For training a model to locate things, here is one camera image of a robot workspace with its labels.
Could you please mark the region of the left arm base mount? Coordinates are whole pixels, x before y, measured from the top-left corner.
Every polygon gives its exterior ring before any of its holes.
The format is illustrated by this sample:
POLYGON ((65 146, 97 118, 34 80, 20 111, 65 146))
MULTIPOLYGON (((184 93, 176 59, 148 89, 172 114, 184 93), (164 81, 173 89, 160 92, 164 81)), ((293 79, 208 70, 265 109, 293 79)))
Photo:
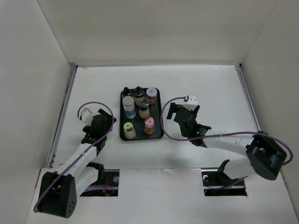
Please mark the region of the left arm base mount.
POLYGON ((105 170, 103 178, 91 184, 81 197, 114 197, 118 196, 120 183, 120 170, 105 170))

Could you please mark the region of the black-cap pale spice bottle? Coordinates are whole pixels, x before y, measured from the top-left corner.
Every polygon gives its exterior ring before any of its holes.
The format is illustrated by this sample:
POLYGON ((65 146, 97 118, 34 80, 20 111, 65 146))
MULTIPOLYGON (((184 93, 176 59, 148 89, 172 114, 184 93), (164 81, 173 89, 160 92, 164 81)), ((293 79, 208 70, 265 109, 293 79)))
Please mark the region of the black-cap pale spice bottle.
POLYGON ((145 95, 144 89, 140 86, 137 86, 133 89, 133 99, 135 104, 138 104, 139 100, 142 99, 145 95))

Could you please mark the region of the pink-cap pepper shaker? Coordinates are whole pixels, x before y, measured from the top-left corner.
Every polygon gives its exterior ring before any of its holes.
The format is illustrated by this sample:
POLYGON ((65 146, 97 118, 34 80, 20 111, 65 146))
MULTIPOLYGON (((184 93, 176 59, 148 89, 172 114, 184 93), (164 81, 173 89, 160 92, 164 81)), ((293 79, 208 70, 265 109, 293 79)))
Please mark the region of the pink-cap pepper shaker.
POLYGON ((148 117, 144 121, 144 132, 147 135, 152 135, 155 132, 155 123, 152 117, 148 117))

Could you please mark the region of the clear-lid blue-label bottle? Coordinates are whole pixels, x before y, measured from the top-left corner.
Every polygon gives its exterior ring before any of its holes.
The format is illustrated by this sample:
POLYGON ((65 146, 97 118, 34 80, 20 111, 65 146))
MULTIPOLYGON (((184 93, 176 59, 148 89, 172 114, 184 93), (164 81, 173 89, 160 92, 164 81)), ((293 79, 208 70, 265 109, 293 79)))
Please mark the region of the clear-lid blue-label bottle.
POLYGON ((126 117, 128 119, 133 119, 136 115, 134 99, 131 96, 125 96, 122 99, 122 104, 126 117))

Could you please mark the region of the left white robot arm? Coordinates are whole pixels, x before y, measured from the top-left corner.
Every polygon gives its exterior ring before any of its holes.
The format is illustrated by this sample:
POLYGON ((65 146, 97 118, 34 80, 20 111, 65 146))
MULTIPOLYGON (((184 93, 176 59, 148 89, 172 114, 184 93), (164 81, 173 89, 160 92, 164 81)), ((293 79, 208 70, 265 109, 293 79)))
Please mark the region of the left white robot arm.
POLYGON ((86 124, 83 128, 85 136, 61 168, 43 175, 39 198, 33 208, 35 213, 69 218, 75 211, 78 197, 90 185, 100 186, 105 180, 104 166, 92 160, 104 148, 116 118, 111 110, 99 109, 98 114, 93 115, 85 108, 79 119, 86 124))

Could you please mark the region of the black-cap brown spice bottle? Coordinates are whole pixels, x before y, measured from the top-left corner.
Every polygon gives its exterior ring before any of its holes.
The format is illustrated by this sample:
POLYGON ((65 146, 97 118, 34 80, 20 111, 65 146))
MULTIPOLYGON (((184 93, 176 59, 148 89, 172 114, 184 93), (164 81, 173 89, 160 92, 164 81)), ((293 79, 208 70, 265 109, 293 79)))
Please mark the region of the black-cap brown spice bottle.
POLYGON ((124 98, 126 96, 132 97, 133 96, 133 92, 132 92, 132 90, 130 88, 124 87, 124 89, 121 92, 121 96, 122 96, 122 98, 124 98))

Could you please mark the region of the yellow-cap cream bottle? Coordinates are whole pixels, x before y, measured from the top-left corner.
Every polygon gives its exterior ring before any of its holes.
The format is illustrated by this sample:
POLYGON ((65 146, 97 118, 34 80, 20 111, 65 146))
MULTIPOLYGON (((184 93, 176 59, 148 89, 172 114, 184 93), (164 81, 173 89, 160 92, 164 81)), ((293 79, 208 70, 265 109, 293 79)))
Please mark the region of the yellow-cap cream bottle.
POLYGON ((123 129, 124 129, 124 135, 125 135, 126 139, 132 140, 136 137, 136 131, 135 131, 134 126, 131 122, 126 122, 123 125, 123 129))

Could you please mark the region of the dark-cap beige spice bottle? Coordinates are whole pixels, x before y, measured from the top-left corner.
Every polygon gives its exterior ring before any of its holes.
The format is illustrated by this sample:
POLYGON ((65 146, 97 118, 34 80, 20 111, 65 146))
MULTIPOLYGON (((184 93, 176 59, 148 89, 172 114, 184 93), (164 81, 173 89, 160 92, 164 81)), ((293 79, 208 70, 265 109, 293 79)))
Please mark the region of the dark-cap beige spice bottle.
POLYGON ((142 98, 138 101, 140 118, 146 119, 150 116, 149 105, 150 103, 147 98, 142 98))

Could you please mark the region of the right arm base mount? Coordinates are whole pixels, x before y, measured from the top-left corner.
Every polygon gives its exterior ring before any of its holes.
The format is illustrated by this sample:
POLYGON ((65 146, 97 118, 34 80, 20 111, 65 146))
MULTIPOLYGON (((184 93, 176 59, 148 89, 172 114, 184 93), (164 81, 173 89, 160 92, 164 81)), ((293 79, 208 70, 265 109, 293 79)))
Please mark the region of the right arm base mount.
POLYGON ((217 169, 201 170, 205 196, 247 196, 244 178, 231 179, 224 173, 229 160, 225 160, 217 169))

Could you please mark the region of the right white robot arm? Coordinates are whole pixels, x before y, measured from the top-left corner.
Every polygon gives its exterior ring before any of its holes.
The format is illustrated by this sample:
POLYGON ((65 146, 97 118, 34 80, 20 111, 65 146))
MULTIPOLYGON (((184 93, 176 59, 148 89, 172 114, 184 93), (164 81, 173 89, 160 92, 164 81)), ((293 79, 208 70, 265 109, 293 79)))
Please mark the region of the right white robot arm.
POLYGON ((216 174, 219 183, 226 185, 233 179, 250 175, 276 180, 287 157, 277 139, 261 131, 216 131, 196 121, 198 110, 199 105, 189 109, 188 105, 171 103, 166 118, 173 118, 179 125, 183 141, 197 147, 222 149, 242 156, 238 160, 225 159, 222 162, 216 174))

